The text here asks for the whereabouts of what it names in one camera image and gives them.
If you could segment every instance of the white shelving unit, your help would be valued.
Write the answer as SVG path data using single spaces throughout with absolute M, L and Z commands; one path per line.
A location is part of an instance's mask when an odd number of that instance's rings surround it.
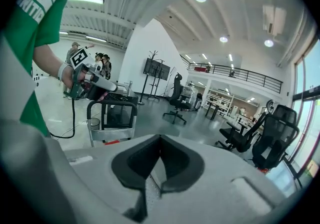
M 225 95 L 226 97 L 230 97 L 231 99 L 222 98 L 222 97 L 216 95 L 216 93 L 218 93 L 220 95 Z M 224 107 L 220 107 L 218 112 L 222 113 L 223 116 L 224 116 L 224 115 L 227 115 L 229 110 L 230 110 L 231 104 L 232 104 L 232 102 L 234 100 L 234 95 L 231 95 L 231 94 L 227 95 L 225 93 L 210 89 L 209 92 L 208 92 L 208 95 L 207 95 L 207 97 L 205 99 L 206 102 L 204 103 L 204 106 L 203 106 L 205 109 L 209 108 L 210 103 L 208 102 L 208 100 L 212 100 L 213 102 L 221 100 L 221 104 L 223 104 Z

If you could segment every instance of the black metal railing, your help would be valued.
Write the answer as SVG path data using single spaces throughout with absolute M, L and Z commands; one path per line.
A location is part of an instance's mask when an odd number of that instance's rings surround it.
M 265 76 L 257 72 L 239 69 L 239 68 L 232 69 L 230 66 L 217 65 L 217 64 L 213 64 L 212 66 L 210 66 L 207 63 L 199 63 L 199 64 L 189 63 L 188 70 L 212 73 L 216 75 L 228 76 L 231 78 L 244 80 L 244 81 L 265 87 L 277 93 L 281 92 L 281 86 L 283 83 L 280 80 L 271 78 L 269 76 Z
M 185 65 L 186 69 L 189 70 L 189 67 L 190 67 L 189 61 L 187 59 L 185 59 L 182 55 L 180 57 Z

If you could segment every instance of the gray plastic surface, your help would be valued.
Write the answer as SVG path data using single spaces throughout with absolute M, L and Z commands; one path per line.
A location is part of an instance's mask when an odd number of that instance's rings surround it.
M 56 140 L 43 138 L 27 125 L 2 122 L 0 133 L 2 166 L 43 218 L 69 224 L 135 223 L 121 213 L 135 207 L 138 192 L 120 184 L 111 171 L 111 160 L 151 136 L 64 153 Z M 170 138 L 202 156 L 204 173 L 188 190 L 154 201 L 143 223 L 252 224 L 263 222 L 264 216 L 277 221 L 270 218 L 270 211 L 283 205 L 285 198 L 261 172 L 231 152 Z M 77 164 L 79 159 L 86 162 Z M 165 179 L 161 172 L 159 182 Z

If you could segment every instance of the metal cart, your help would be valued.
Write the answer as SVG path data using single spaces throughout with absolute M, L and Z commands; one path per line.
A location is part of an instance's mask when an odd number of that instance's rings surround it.
M 91 126 L 91 108 L 95 104 L 104 104 L 104 105 L 117 105 L 117 106 L 129 106 L 132 107 L 129 124 L 126 128 L 104 128 L 104 130 L 95 130 Z M 94 147 L 94 141 L 105 141 L 106 143 L 110 142 L 119 142 L 126 141 L 132 138 L 135 134 L 136 120 L 137 120 L 137 107 L 131 102 L 125 101 L 113 101 L 113 100 L 103 100 L 101 102 L 92 101 L 88 104 L 86 109 L 86 123 L 89 130 L 91 146 Z

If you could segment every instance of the cap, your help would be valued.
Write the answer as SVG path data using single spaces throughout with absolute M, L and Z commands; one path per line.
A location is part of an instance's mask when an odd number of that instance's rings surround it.
M 80 44 L 78 42 L 74 42 L 71 46 L 80 46 Z

